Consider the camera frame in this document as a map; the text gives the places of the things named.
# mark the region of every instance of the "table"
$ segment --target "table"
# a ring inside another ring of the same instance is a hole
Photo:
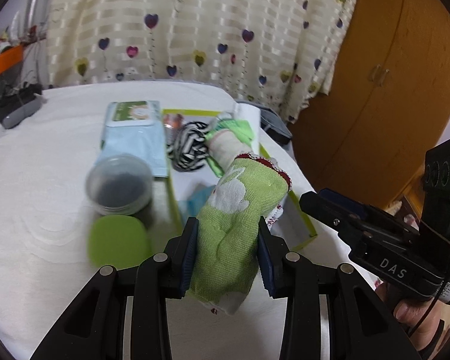
[[[12,130],[0,126],[0,339],[17,360],[30,358],[96,272],[86,241],[97,215],[85,198],[84,180],[99,153],[108,103],[159,100],[162,108],[223,111],[234,102],[216,87],[170,81],[55,88],[43,95],[47,103],[35,115]],[[296,195],[312,190],[295,162],[262,131],[260,143],[289,174]],[[319,235],[302,253],[326,266],[349,262],[348,246],[332,229],[313,223]],[[167,306],[174,360],[278,359],[286,300],[269,298],[260,276],[233,317],[214,315],[192,298],[169,300]]]

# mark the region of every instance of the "orange box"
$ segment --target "orange box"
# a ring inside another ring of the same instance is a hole
[[[18,64],[23,59],[23,46],[15,46],[0,54],[0,74]]]

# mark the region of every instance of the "metal bolt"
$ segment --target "metal bolt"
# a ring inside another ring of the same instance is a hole
[[[288,261],[298,261],[300,260],[300,255],[298,253],[295,253],[294,251],[290,251],[285,255],[285,258]]]
[[[342,264],[342,265],[340,266],[340,270],[341,270],[344,274],[350,274],[350,273],[352,273],[352,272],[354,271],[353,266],[350,265],[350,264],[348,264],[348,263]]]
[[[163,263],[164,261],[167,261],[167,258],[168,258],[168,256],[167,256],[166,253],[157,253],[157,254],[154,256],[154,260],[155,260],[157,263]]]
[[[108,276],[112,272],[113,272],[113,268],[111,266],[109,266],[109,265],[105,265],[102,268],[100,268],[100,274],[102,276]]]

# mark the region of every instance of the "heart pattern curtain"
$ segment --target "heart pattern curtain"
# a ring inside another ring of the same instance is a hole
[[[295,121],[330,89],[356,0],[52,0],[54,86],[185,80]]]

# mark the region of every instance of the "wet wipes package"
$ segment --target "wet wipes package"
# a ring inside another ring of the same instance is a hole
[[[155,177],[168,176],[165,133],[158,101],[108,105],[102,132],[102,152],[97,161],[120,154],[141,158]]]

